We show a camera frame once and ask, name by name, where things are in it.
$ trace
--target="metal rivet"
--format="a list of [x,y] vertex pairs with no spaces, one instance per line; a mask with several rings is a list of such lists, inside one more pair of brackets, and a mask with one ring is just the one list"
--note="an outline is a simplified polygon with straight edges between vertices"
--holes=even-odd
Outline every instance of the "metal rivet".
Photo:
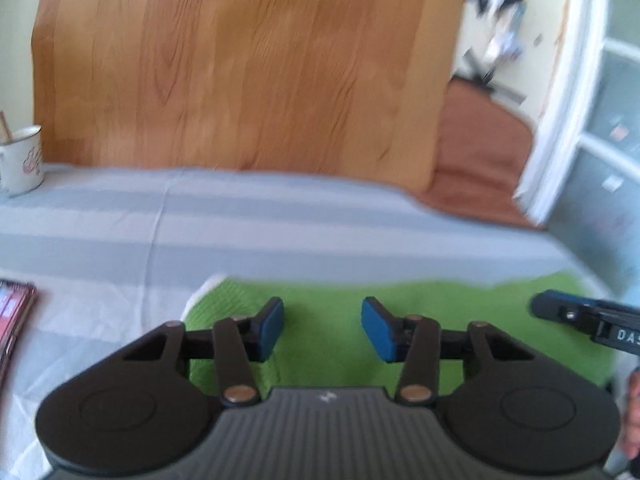
[[409,384],[400,390],[400,396],[407,402],[426,402],[432,395],[432,391],[421,384]]
[[250,402],[255,399],[258,392],[251,386],[246,384],[236,384],[236,386],[230,386],[225,390],[225,399],[234,404],[240,402]]

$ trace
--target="smartphone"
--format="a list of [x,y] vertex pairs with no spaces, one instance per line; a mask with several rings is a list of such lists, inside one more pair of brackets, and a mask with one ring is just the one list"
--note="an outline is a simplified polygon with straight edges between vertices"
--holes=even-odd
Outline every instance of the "smartphone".
[[15,341],[37,298],[31,283],[0,278],[0,387],[4,382]]

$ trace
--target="sticker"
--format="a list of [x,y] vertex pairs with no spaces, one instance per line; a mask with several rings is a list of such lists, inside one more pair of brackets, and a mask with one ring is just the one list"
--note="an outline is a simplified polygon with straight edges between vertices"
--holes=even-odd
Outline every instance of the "sticker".
[[325,404],[331,404],[338,400],[338,396],[333,392],[325,392],[324,394],[318,396],[318,399],[322,400]]
[[626,136],[629,134],[629,129],[624,127],[622,124],[619,124],[610,133],[612,139],[620,142],[621,140],[625,140]]
[[610,193],[614,193],[620,189],[620,186],[624,183],[625,179],[617,175],[609,175],[607,179],[602,183],[602,189],[606,189]]

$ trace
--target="green towel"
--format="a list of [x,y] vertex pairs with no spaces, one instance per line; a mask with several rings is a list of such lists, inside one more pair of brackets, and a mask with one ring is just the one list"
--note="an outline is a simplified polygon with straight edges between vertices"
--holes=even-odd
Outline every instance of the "green towel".
[[[423,314],[445,329],[465,330],[472,320],[486,320],[533,348],[555,358],[596,384],[612,371],[613,351],[568,327],[533,318],[529,299],[554,288],[582,294],[579,281],[559,273],[493,288],[457,282],[411,282],[388,286],[299,286],[226,280],[188,313],[188,330],[210,328],[231,314],[253,315],[272,296],[285,305],[285,328],[271,358],[252,364],[260,392],[273,386],[384,386],[395,391],[402,364],[379,361],[360,325],[366,296],[378,298],[396,316]],[[462,383],[460,362],[441,362],[440,392]],[[191,381],[216,394],[212,361],[191,363]]]

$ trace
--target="controller logo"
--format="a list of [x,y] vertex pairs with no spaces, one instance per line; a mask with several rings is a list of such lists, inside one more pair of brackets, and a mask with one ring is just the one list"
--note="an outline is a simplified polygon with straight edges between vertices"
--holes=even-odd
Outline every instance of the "controller logo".
[[338,396],[333,392],[325,392],[324,394],[318,396],[318,399],[322,400],[325,404],[331,404],[338,400]]

